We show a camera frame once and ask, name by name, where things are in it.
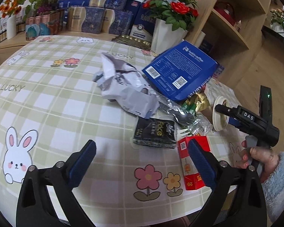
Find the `gray handle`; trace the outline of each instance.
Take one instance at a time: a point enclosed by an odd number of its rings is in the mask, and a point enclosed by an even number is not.
[[[253,135],[248,135],[245,137],[246,139],[246,145],[247,145],[247,150],[248,150],[248,153],[250,151],[250,148],[254,148],[257,146],[257,142],[258,142],[258,139],[256,137],[254,137]],[[253,158],[251,157],[250,153],[248,155],[248,164],[251,165],[253,161]],[[261,176],[262,174],[262,171],[263,171],[263,163],[259,162],[259,165],[258,165],[258,168],[257,168],[257,173],[259,176]]]

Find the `metal screw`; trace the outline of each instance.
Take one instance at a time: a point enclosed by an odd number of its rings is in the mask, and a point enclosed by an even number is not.
[[[36,169],[36,167],[34,166],[34,165],[32,165],[32,166],[30,166],[29,168],[28,168],[28,170],[30,171],[30,172],[32,172],[33,170],[35,170]]]
[[[254,166],[252,166],[252,165],[248,166],[248,169],[249,169],[250,171],[252,171],[252,172],[254,172],[254,171],[256,170],[256,168],[255,168]]]
[[[56,163],[56,167],[58,167],[58,168],[61,168],[61,167],[63,167],[64,166],[64,161],[58,161],[57,163]]]
[[[220,164],[220,166],[222,166],[222,167],[227,167],[227,166],[228,166],[228,163],[227,163],[225,160],[221,160],[221,161],[219,162],[219,164]]]

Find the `red rose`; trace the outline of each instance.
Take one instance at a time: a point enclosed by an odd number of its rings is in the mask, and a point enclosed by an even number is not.
[[[198,17],[198,11],[196,9],[193,9],[193,8],[189,8],[189,12],[194,16],[194,17]]]
[[[150,1],[147,1],[146,3],[143,3],[142,8],[149,8],[150,7]]]
[[[180,14],[186,14],[190,11],[189,7],[186,7],[184,3],[181,3],[181,2],[177,2],[177,3],[171,2],[170,5],[173,11],[180,13]]]

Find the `human hand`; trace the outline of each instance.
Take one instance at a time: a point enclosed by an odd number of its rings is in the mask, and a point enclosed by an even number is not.
[[[236,163],[236,167],[246,169],[249,166],[247,162],[249,155],[248,149],[246,148],[246,141],[243,141],[241,145],[245,149],[241,151],[240,156],[242,160]],[[275,153],[271,148],[254,147],[250,148],[250,155],[253,159],[263,163],[264,168],[260,176],[260,181],[261,183],[265,182],[265,180],[274,172],[280,162],[278,154]]]

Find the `blue gripper pad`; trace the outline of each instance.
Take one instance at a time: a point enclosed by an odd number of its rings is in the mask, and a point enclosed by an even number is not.
[[[96,143],[93,140],[89,140],[85,150],[81,153],[69,171],[68,186],[71,189],[79,186],[95,155]]]
[[[200,147],[196,144],[195,139],[191,139],[188,143],[188,154],[195,164],[204,184],[212,190],[216,187],[216,172],[211,167]]]

